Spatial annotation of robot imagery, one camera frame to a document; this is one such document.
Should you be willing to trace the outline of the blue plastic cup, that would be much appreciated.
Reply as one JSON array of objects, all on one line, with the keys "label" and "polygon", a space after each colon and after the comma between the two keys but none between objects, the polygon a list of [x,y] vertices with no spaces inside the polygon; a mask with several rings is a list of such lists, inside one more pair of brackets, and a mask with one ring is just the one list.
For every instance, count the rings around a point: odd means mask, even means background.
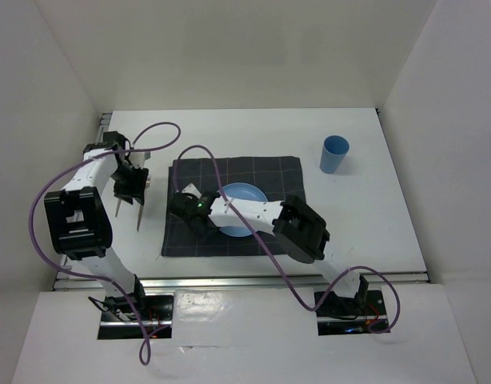
[{"label": "blue plastic cup", "polygon": [[327,137],[322,145],[320,170],[325,174],[333,174],[348,154],[349,148],[349,142],[342,136]]}]

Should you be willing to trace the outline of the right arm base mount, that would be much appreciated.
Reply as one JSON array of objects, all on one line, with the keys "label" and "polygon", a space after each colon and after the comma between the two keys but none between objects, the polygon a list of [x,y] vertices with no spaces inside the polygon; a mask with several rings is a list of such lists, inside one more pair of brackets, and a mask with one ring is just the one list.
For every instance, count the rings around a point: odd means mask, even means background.
[{"label": "right arm base mount", "polygon": [[369,290],[365,305],[329,293],[316,311],[319,336],[368,334],[388,328],[389,320],[381,290]]}]

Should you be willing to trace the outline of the silver fork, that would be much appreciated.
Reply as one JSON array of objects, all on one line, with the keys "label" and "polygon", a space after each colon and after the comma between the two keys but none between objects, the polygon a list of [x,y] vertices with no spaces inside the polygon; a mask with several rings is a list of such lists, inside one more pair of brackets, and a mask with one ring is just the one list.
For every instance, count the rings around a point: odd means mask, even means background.
[{"label": "silver fork", "polygon": [[115,217],[115,218],[117,218],[117,217],[118,217],[118,214],[119,214],[119,211],[120,211],[121,205],[122,205],[122,199],[121,199],[121,198],[118,198],[118,200],[117,200],[117,205],[116,205],[116,209],[115,209],[115,213],[114,213],[114,217]]}]

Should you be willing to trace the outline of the silver spoon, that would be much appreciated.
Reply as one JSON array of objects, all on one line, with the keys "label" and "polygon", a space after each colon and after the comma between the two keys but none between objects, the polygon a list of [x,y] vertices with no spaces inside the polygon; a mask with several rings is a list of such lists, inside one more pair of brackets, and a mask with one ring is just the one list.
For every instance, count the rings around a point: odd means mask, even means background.
[{"label": "silver spoon", "polygon": [[144,189],[144,198],[142,200],[142,204],[139,204],[138,208],[138,220],[137,220],[137,225],[136,225],[136,231],[139,232],[141,229],[141,224],[142,224],[142,217],[143,217],[143,212],[145,209],[145,204],[146,204],[146,195],[148,193],[148,190],[150,188],[150,176],[147,177],[146,183],[145,183],[145,189]]}]

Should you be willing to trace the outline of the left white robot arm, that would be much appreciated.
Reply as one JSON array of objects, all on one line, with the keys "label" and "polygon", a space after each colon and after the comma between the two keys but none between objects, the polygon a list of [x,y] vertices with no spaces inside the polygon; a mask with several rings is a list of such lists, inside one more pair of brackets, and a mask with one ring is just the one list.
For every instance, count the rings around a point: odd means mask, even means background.
[{"label": "left white robot arm", "polygon": [[101,142],[84,149],[87,163],[60,191],[46,194],[44,207],[54,250],[81,263],[91,274],[109,279],[102,282],[106,300],[100,310],[134,321],[146,314],[148,299],[137,276],[124,267],[112,249],[113,231],[101,198],[112,180],[114,197],[119,202],[144,206],[149,186],[144,157],[114,153],[130,147],[130,141],[117,131],[104,133]]}]

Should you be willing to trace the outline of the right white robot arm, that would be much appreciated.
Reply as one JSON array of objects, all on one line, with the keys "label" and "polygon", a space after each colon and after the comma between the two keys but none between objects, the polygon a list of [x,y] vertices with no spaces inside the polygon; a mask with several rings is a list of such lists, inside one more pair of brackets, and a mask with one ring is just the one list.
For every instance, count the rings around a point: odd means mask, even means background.
[{"label": "right white robot arm", "polygon": [[170,199],[168,211],[196,234],[236,227],[274,236],[283,254],[313,266],[333,284],[325,297],[325,314],[353,318],[364,313],[368,282],[329,245],[325,219],[301,198],[289,195],[283,201],[262,202],[227,193],[183,191]]}]

